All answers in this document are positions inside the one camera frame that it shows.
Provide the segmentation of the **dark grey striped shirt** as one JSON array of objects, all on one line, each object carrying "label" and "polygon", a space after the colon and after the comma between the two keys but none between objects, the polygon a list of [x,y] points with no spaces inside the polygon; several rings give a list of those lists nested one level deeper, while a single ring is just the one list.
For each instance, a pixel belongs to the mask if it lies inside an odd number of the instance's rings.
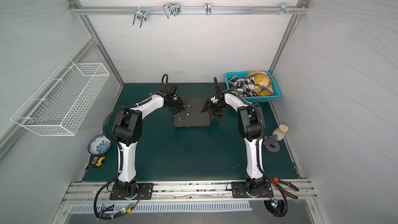
[{"label": "dark grey striped shirt", "polygon": [[183,99],[184,110],[174,116],[174,127],[209,127],[211,116],[209,111],[202,110],[207,102],[206,98]]}]

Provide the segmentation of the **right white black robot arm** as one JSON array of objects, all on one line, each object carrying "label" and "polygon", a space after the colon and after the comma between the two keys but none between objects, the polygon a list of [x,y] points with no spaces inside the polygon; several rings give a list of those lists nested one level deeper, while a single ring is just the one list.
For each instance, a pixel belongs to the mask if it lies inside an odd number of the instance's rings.
[{"label": "right white black robot arm", "polygon": [[243,99],[235,92],[225,90],[206,100],[203,111],[210,111],[215,118],[220,118],[227,106],[237,112],[238,131],[245,142],[246,194],[251,197],[258,197],[261,194],[273,197],[271,178],[265,174],[262,162],[265,123],[261,106]]}]

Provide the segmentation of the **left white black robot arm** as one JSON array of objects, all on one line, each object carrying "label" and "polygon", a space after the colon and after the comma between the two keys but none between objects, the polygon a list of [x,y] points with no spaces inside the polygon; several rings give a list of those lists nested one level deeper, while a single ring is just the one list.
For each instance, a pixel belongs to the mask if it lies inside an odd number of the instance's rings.
[{"label": "left white black robot arm", "polygon": [[160,91],[136,104],[111,112],[103,123],[103,135],[118,148],[118,172],[113,190],[125,198],[138,192],[135,168],[136,146],[143,132],[143,120],[152,112],[167,107],[173,115],[184,110],[183,101],[172,93]]}]

